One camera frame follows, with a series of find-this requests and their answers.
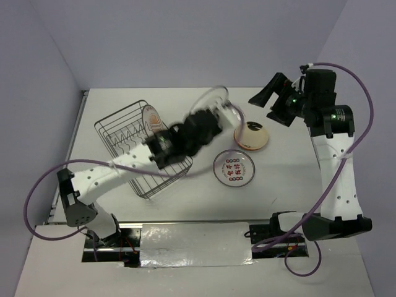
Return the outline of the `white plate red lettering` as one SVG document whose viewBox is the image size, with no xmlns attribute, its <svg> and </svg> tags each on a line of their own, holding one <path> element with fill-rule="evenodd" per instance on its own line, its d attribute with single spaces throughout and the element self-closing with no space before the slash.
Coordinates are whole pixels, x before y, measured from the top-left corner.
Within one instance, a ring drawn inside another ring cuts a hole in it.
<svg viewBox="0 0 396 297">
<path fill-rule="evenodd" d="M 256 166 L 246 153 L 229 149 L 220 152 L 213 160 L 212 171 L 226 187 L 240 188 L 248 185 L 256 175 Z"/>
</svg>

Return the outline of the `cream peach plate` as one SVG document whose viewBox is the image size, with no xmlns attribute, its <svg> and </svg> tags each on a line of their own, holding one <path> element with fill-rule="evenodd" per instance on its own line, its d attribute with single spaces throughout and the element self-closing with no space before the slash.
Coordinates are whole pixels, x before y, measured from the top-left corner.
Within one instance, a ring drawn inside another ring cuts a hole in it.
<svg viewBox="0 0 396 297">
<path fill-rule="evenodd" d="M 233 137 L 239 147 L 248 151 L 260 150 L 269 141 L 266 128 L 254 121 L 247 121 L 242 129 L 240 127 L 235 129 Z"/>
</svg>

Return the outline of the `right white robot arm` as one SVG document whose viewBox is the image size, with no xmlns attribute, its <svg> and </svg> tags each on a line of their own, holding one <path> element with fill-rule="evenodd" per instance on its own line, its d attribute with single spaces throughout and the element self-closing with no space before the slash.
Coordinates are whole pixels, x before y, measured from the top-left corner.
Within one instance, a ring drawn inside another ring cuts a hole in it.
<svg viewBox="0 0 396 297">
<path fill-rule="evenodd" d="M 323 193 L 306 213 L 277 212 L 270 218 L 269 235 L 276 242 L 299 233 L 309 241 L 349 238 L 372 230 L 358 201 L 353 151 L 369 132 L 355 136 L 353 111 L 336 103 L 337 75 L 331 63 L 300 67 L 301 77 L 292 82 L 276 73 L 249 103 L 263 108 L 277 95 L 267 117 L 286 127 L 301 118 L 308 128 L 319 165 Z"/>
</svg>

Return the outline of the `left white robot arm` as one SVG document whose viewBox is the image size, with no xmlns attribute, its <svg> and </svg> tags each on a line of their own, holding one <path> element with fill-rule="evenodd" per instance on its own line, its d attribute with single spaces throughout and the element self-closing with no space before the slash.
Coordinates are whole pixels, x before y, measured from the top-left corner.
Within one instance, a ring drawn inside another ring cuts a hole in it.
<svg viewBox="0 0 396 297">
<path fill-rule="evenodd" d="M 104 245 L 121 240 L 116 217 L 97 202 L 98 198 L 142 175 L 160 175 L 160 170 L 195 156 L 199 150 L 227 129 L 242 122 L 233 105 L 217 104 L 197 110 L 165 130 L 147 137 L 141 144 L 108 162 L 73 173 L 58 171 L 59 194 L 69 227 L 86 227 Z"/>
</svg>

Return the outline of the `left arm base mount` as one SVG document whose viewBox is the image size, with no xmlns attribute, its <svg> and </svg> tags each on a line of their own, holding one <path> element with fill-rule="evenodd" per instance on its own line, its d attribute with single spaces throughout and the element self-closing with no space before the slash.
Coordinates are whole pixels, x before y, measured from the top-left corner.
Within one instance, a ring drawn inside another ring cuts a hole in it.
<svg viewBox="0 0 396 297">
<path fill-rule="evenodd" d="M 123 267 L 140 267 L 141 228 L 121 228 L 115 243 L 105 244 L 92 231 L 79 230 L 84 236 L 83 263 L 119 263 Z"/>
</svg>

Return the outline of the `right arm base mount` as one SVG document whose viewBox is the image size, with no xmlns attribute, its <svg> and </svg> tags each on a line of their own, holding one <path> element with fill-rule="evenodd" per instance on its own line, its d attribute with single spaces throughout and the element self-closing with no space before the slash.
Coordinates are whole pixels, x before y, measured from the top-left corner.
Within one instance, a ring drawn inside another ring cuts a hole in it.
<svg viewBox="0 0 396 297">
<path fill-rule="evenodd" d="M 257 244 L 264 239 L 273 238 L 285 234 L 285 231 L 280 229 L 278 215 L 283 212 L 275 212 L 272 214 L 267 223 L 254 223 L 249 225 L 249 230 L 245 232 L 244 237 L 250 239 L 251 244 Z M 306 247 L 305 239 L 302 236 L 289 237 L 279 244 L 274 245 L 268 250 L 261 252 L 252 251 L 253 259 L 272 259 L 284 258 L 287 252 L 297 248 L 295 252 L 290 254 L 290 257 L 308 257 L 308 249 Z"/>
</svg>

